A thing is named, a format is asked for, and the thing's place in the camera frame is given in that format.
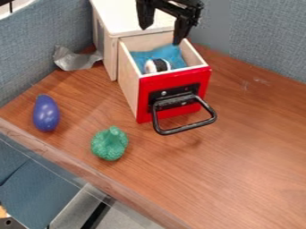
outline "black handle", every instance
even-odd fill
[[[183,104],[183,103],[186,103],[186,101],[190,101],[191,99],[194,99],[196,102],[200,103],[203,106],[203,108],[206,109],[210,113],[211,117],[207,120],[199,121],[199,122],[196,122],[196,123],[187,124],[187,125],[180,126],[180,127],[173,128],[173,129],[169,129],[169,130],[162,130],[159,126],[158,118],[157,118],[158,108],[163,107],[163,106],[169,106],[169,105],[172,105],[172,104]],[[169,99],[164,99],[164,100],[158,100],[152,105],[151,113],[152,113],[152,116],[153,116],[154,130],[161,135],[170,135],[170,134],[174,134],[174,133],[178,133],[178,132],[182,132],[182,131],[188,131],[188,130],[191,130],[191,129],[199,128],[199,127],[204,126],[204,125],[212,124],[217,119],[217,113],[215,112],[215,110],[207,102],[205,102],[203,99],[201,99],[199,96],[196,96],[196,95],[193,95],[193,94],[188,95],[188,96],[178,97],[178,98],[169,98]]]

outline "wooden desk surface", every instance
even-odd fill
[[[213,69],[206,100],[219,118],[210,126],[165,137],[137,124],[98,64],[51,73],[1,109],[1,131],[167,227],[306,228],[306,85],[196,48]],[[60,106],[53,133],[32,124],[39,93]],[[89,149],[110,125],[131,142],[117,162]]]

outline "green crumpled object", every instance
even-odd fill
[[[91,151],[106,161],[115,161],[123,155],[128,143],[126,134],[118,127],[111,126],[92,138]]]

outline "ball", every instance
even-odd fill
[[[145,73],[156,73],[171,70],[171,64],[165,59],[150,59],[145,64]]]

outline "blue plastic egg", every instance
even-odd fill
[[[39,95],[33,111],[33,122],[40,131],[53,131],[60,120],[56,102],[47,95]]]

